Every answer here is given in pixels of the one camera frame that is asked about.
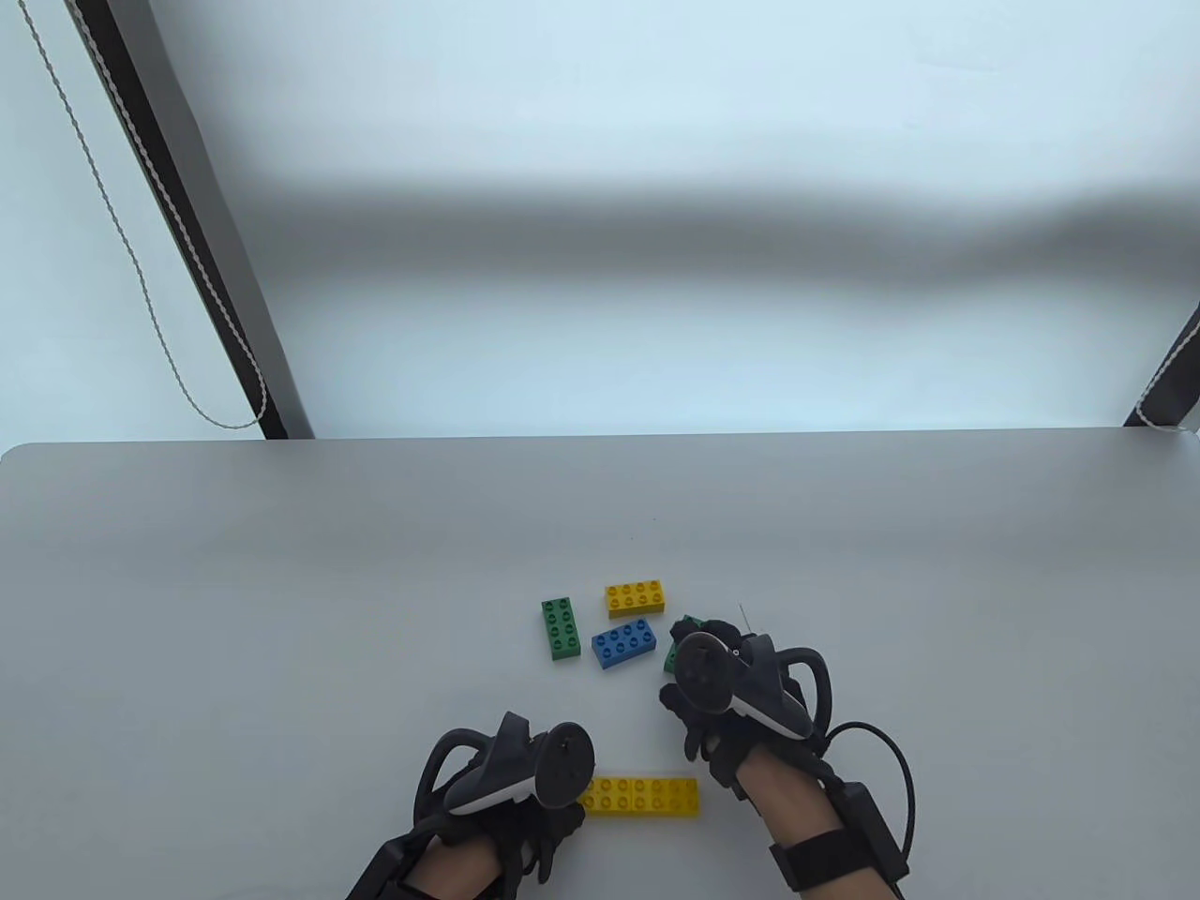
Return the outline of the person's left hand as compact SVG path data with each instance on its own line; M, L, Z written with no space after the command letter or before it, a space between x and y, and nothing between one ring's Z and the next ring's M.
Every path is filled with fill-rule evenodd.
M414 895L438 899L516 896L532 870L539 883L548 881L557 848L584 821L580 802L550 809L534 799L450 817L402 883Z

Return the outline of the person's right hand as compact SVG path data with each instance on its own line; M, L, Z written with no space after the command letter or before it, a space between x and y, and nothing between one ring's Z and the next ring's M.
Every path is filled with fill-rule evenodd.
M738 770L756 746L822 786L841 785L823 758L833 694L818 650L779 649L769 635L743 635L721 619L680 618L671 638L673 680L659 698L684 725L689 761L702 758L739 799Z

